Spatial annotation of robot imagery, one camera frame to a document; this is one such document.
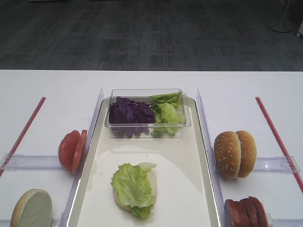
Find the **green lettuce leaf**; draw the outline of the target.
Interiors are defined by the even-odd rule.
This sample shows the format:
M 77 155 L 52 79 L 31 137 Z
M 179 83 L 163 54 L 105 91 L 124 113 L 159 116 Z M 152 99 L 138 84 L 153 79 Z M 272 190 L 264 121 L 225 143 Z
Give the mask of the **green lettuce leaf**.
M 140 218 L 147 218 L 155 204 L 156 197 L 152 194 L 147 172 L 153 170 L 155 163 L 124 163 L 113 173 L 111 186 L 120 202 L 130 206 L 132 213 Z

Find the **green lettuce pile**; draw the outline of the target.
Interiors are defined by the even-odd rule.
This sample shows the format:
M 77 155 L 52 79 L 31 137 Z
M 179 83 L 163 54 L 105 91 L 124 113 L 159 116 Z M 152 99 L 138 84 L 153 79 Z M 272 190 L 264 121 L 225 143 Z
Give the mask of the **green lettuce pile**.
M 164 135 L 176 136 L 180 127 L 171 125 L 184 123 L 184 117 L 179 110 L 180 92 L 154 95 L 150 96 L 149 99 L 153 101 L 151 109 L 155 113 L 156 123 L 170 125 L 155 127 L 151 135 L 156 138 Z

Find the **clear plastic container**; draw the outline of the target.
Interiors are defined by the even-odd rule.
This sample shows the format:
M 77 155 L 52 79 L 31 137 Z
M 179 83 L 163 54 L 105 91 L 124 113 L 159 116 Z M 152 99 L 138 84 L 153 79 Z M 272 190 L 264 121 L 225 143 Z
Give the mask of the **clear plastic container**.
M 191 125 L 187 96 L 180 88 L 114 89 L 104 123 L 112 138 L 182 137 Z

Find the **shredded purple cabbage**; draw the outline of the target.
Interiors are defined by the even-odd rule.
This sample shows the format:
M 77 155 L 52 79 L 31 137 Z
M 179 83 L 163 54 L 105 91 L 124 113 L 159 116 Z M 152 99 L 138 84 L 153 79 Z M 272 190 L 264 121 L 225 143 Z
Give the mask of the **shredded purple cabbage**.
M 114 137 L 140 137 L 149 134 L 148 127 L 138 127 L 137 124 L 155 123 L 155 113 L 146 102 L 135 102 L 126 97 L 117 97 L 116 102 L 109 108 L 110 124 L 132 124 L 132 127 L 113 127 Z

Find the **bottom bun on tray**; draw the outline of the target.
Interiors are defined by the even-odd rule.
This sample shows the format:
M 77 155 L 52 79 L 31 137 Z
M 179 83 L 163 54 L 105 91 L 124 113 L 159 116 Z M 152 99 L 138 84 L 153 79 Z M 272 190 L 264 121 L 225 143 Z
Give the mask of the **bottom bun on tray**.
M 157 196 L 157 181 L 156 181 L 156 174 L 150 170 L 147 172 L 147 177 L 148 177 L 148 181 L 150 182 L 151 185 L 151 192 L 152 194 L 156 197 Z M 113 189 L 113 196 L 114 196 L 114 200 L 116 202 L 116 204 L 121 207 L 122 209 L 131 212 L 132 209 L 130 206 L 124 206 L 122 205 L 122 203 L 120 202 L 115 190 Z

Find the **sesame top bun front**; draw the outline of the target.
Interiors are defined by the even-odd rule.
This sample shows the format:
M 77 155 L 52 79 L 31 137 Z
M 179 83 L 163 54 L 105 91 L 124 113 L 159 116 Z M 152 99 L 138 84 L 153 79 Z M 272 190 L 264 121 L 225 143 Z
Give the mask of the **sesame top bun front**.
M 241 165 L 241 144 L 233 131 L 220 133 L 214 140 L 216 169 L 226 178 L 236 178 Z

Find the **sesame bun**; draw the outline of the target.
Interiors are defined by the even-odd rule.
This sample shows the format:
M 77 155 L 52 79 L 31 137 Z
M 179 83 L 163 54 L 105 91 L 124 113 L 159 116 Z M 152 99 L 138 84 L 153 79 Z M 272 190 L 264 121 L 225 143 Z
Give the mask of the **sesame bun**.
M 216 169 L 226 178 L 236 178 L 241 165 L 241 144 L 233 131 L 220 133 L 214 140 Z
M 248 131 L 236 131 L 241 145 L 241 164 L 238 178 L 246 178 L 254 169 L 257 147 L 254 137 Z

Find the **white metal tray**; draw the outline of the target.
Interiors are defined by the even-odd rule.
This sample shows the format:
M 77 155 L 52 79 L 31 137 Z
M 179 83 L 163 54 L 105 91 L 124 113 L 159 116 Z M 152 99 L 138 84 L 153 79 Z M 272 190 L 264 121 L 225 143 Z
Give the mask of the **white metal tray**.
M 102 103 L 83 169 L 71 227 L 218 227 L 213 190 L 193 99 L 187 100 L 192 124 L 180 138 L 114 139 Z M 155 163 L 157 197 L 147 218 L 114 201 L 111 179 L 124 163 Z

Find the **sesame top bun rear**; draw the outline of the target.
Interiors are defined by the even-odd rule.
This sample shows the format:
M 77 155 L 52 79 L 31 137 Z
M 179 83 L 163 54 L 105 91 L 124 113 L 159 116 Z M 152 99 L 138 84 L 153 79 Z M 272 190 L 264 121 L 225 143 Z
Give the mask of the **sesame top bun rear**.
M 254 137 L 248 131 L 236 131 L 241 145 L 241 164 L 238 178 L 246 178 L 254 169 L 257 147 Z

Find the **right long clear divider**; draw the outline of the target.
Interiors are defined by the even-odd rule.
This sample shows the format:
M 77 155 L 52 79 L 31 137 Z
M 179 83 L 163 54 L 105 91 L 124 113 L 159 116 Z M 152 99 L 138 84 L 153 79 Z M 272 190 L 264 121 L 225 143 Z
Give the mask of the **right long clear divider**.
M 217 219 L 220 227 L 229 227 L 230 226 L 229 221 L 225 214 L 224 200 L 222 196 L 219 175 L 217 174 L 216 171 L 213 145 L 211 143 L 211 139 L 209 136 L 209 129 L 208 129 L 208 123 L 205 114 L 205 108 L 199 89 L 197 90 L 196 101 L 198 105 L 200 126 L 203 134 L 205 156 L 206 156 L 208 172 L 211 180 L 212 193 L 215 202 Z

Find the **upper right clear holder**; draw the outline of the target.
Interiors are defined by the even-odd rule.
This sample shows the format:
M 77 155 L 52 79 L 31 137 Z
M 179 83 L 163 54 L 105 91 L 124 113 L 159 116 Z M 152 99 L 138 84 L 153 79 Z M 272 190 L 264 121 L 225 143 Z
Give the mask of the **upper right clear holder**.
M 254 172 L 300 173 L 293 156 L 257 157 Z

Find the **clear holder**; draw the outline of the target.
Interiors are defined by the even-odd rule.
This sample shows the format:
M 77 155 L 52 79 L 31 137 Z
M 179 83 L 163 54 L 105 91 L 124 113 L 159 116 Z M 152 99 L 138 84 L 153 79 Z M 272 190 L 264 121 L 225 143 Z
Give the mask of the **clear holder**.
M 293 156 L 257 157 L 254 172 L 300 173 Z
M 58 156 L 5 154 L 1 170 L 63 170 Z

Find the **right red strip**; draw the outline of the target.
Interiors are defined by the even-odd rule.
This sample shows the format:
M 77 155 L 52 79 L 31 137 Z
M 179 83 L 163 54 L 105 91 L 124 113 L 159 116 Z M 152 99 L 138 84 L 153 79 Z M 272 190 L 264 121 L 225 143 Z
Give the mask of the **right red strip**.
M 263 115 L 264 115 L 264 117 L 265 117 L 265 119 L 266 119 L 266 121 L 267 121 L 267 123 L 268 123 L 268 125 L 269 125 L 269 127 L 270 127 L 270 129 L 271 129 L 271 131 L 272 131 L 272 133 L 273 133 L 281 151 L 282 151 L 282 153 L 283 153 L 283 155 L 287 159 L 287 162 L 288 162 L 288 164 L 289 164 L 289 166 L 290 166 L 290 168 L 293 172 L 294 178 L 295 178 L 300 190 L 303 191 L 303 180 L 300 177 L 299 168 L 295 165 L 294 159 L 289 155 L 289 153 L 288 153 L 281 137 L 279 136 L 279 133 L 277 132 L 277 130 L 276 130 L 276 128 L 275 128 L 275 126 L 274 126 L 274 124 L 273 124 L 265 106 L 263 105 L 260 97 L 255 97 L 255 99 L 256 99 L 256 101 L 259 105 L 259 108 L 261 109 L 261 111 L 262 111 L 262 113 L 263 113 Z

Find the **red strip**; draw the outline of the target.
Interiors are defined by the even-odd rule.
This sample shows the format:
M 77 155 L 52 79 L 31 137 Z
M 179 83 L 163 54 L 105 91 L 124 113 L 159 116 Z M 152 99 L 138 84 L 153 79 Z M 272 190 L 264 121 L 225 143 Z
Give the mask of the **red strip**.
M 23 130 L 21 131 L 20 135 L 18 136 L 16 142 L 14 143 L 13 147 L 11 148 L 10 152 L 5 156 L 4 163 L 0 165 L 0 176 L 4 173 L 4 167 L 8 164 L 12 156 L 15 154 L 17 148 L 19 147 L 22 139 L 24 138 L 26 132 L 28 131 L 29 127 L 31 126 L 33 120 L 37 116 L 38 112 L 40 111 L 42 105 L 44 104 L 46 97 L 43 96 L 36 108 L 34 109 L 33 113 L 31 114 L 29 120 L 27 121 L 26 125 L 24 126 Z
M 266 119 L 266 121 L 267 121 L 267 123 L 268 123 L 268 125 L 269 125 L 269 127 L 270 127 L 270 129 L 271 129 L 271 131 L 272 131 L 272 133 L 273 133 L 281 151 L 282 151 L 282 153 L 283 153 L 283 155 L 287 159 L 287 162 L 288 162 L 288 164 L 289 164 L 289 166 L 290 166 L 290 168 L 293 172 L 294 178 L 295 178 L 300 190 L 303 191 L 303 180 L 300 177 L 299 168 L 295 165 L 294 159 L 289 155 L 289 153 L 288 153 L 281 137 L 279 136 L 279 133 L 277 132 L 277 130 L 276 130 L 276 128 L 275 128 L 275 126 L 274 126 L 274 124 L 273 124 L 265 106 L 263 105 L 260 97 L 255 97 L 255 99 L 256 99 L 256 101 L 259 105 L 259 108 L 261 109 L 261 111 L 262 111 L 262 113 L 263 113 L 263 115 L 264 115 L 264 117 L 265 117 L 265 119 Z

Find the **left red strip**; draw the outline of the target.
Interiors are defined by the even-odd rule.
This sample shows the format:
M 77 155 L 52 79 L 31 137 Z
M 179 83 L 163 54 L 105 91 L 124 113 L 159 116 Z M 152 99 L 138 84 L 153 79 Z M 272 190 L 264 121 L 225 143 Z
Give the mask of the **left red strip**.
M 24 138 L 26 132 L 28 131 L 29 127 L 31 126 L 33 120 L 37 116 L 38 112 L 40 111 L 42 105 L 44 104 L 46 97 L 43 96 L 36 108 L 34 109 L 33 113 L 31 114 L 29 120 L 27 121 L 26 125 L 24 126 L 23 130 L 21 131 L 20 135 L 18 136 L 16 142 L 14 143 L 13 147 L 11 148 L 10 152 L 5 156 L 4 163 L 0 165 L 0 176 L 4 173 L 4 167 L 8 164 L 12 156 L 15 154 L 17 148 L 19 147 L 22 139 Z

